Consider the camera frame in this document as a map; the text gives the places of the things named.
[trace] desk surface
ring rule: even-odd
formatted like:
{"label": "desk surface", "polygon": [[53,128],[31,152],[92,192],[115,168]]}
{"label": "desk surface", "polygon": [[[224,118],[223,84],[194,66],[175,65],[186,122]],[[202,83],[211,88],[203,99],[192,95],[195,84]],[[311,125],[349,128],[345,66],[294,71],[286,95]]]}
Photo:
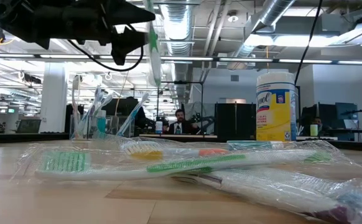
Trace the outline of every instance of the desk surface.
{"label": "desk surface", "polygon": [[[71,141],[44,144],[69,145]],[[87,147],[90,142],[73,145]],[[26,143],[0,144],[0,224],[323,223],[170,178],[138,181],[9,182]],[[362,152],[344,151],[362,164]],[[362,177],[362,170],[335,175]]]}

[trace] pillar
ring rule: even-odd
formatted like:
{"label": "pillar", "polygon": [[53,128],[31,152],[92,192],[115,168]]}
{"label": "pillar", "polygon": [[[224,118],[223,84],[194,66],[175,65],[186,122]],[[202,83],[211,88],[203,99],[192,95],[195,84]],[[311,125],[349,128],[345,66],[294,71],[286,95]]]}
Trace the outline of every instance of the pillar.
{"label": "pillar", "polygon": [[63,132],[67,104],[68,75],[65,63],[46,62],[44,69],[41,132]]}
{"label": "pillar", "polygon": [[6,134],[14,134],[17,129],[17,121],[19,119],[19,107],[8,107],[6,114]]}

